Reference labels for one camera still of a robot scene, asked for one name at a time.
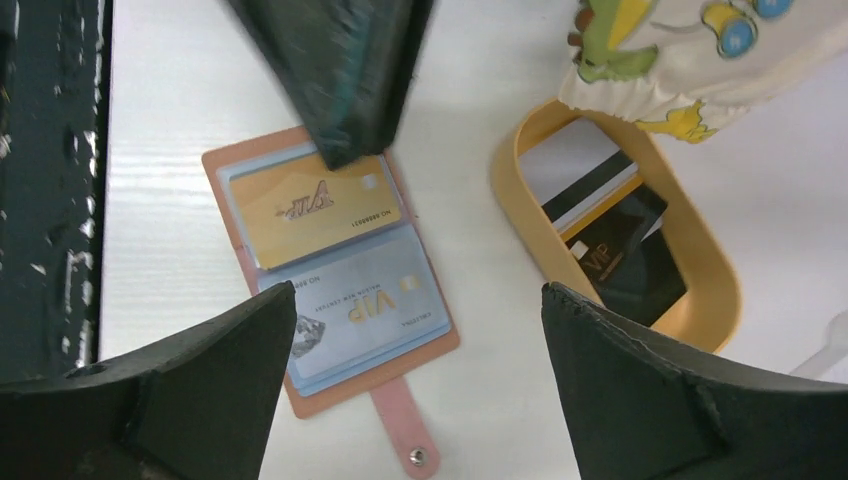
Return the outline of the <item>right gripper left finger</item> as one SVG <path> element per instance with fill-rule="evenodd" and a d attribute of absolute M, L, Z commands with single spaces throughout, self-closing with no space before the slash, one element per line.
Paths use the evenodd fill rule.
<path fill-rule="evenodd" d="M 1 389 L 5 479 L 255 479 L 297 314 L 291 283 L 130 353 Z"/>

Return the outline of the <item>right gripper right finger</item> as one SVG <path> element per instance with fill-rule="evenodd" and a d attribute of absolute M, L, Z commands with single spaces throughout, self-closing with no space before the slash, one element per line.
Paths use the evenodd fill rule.
<path fill-rule="evenodd" d="M 843 479 L 847 388 L 737 363 L 551 282 L 541 319 L 584 479 Z"/>

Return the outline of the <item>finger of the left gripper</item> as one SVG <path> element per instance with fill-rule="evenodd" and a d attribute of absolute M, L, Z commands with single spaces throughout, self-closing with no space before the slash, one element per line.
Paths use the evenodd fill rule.
<path fill-rule="evenodd" d="M 230 0 L 331 171 L 394 141 L 432 0 Z"/>

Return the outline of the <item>yellow oval tray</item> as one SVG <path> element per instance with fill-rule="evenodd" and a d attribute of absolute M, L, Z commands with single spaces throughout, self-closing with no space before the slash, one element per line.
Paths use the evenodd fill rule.
<path fill-rule="evenodd" d="M 551 100 L 501 144 L 490 182 L 546 280 L 710 353 L 731 339 L 731 263 L 647 133 Z"/>

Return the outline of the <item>gold VIP credit card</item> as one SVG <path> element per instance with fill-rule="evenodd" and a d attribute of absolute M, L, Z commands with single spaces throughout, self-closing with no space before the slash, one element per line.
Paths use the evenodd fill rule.
<path fill-rule="evenodd" d="M 243 241 L 271 270 L 402 218 L 384 161 L 365 157 L 336 171 L 320 155 L 268 156 L 227 180 Z"/>

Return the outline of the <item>dark green VIP credit card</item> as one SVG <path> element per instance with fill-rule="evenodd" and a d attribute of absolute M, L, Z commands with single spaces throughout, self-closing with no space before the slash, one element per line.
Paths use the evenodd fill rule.
<path fill-rule="evenodd" d="M 601 202 L 561 239 L 590 282 L 602 281 L 635 251 L 667 206 L 663 197 L 639 184 Z"/>

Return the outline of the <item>white printed credit card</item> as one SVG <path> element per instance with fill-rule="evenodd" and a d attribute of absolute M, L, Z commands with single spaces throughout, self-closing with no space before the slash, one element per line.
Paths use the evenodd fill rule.
<path fill-rule="evenodd" d="M 298 321 L 289 373 L 310 395 L 450 331 L 418 235 L 410 226 L 260 276 L 289 281 Z"/>

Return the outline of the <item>white black-striped credit card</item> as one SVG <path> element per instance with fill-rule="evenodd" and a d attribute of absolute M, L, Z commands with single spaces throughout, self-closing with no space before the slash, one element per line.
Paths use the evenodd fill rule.
<path fill-rule="evenodd" d="M 521 154 L 519 166 L 537 203 L 559 232 L 638 172 L 637 164 L 585 117 Z"/>

